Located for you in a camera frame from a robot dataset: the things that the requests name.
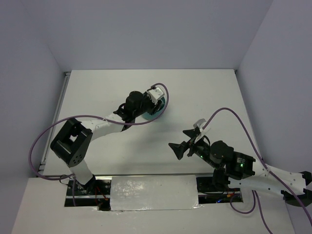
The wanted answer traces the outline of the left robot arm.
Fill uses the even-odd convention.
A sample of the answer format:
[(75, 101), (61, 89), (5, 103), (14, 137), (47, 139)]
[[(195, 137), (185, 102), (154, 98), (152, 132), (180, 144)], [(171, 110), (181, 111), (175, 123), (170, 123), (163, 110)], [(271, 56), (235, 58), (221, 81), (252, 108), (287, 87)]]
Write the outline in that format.
[(87, 166), (85, 156), (92, 141), (108, 134), (129, 129), (136, 118), (149, 114), (156, 116), (165, 105), (165, 94), (159, 87), (144, 93), (132, 91), (116, 111), (106, 118), (78, 121), (70, 118), (53, 139), (50, 148), (76, 177), (78, 189), (91, 194), (96, 186), (96, 178)]

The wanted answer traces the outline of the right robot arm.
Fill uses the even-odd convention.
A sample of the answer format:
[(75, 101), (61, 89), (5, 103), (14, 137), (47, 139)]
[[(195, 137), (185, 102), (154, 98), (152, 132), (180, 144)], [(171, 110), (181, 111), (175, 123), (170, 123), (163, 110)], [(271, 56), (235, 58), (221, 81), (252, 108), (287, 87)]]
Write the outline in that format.
[(211, 143), (197, 127), (183, 133), (190, 138), (188, 141), (168, 144), (177, 159), (197, 155), (214, 170), (200, 191), (249, 189), (280, 196), (287, 204), (297, 207), (311, 204), (312, 192), (307, 189), (312, 181), (310, 172), (292, 173), (263, 165), (259, 159), (236, 152), (222, 140)]

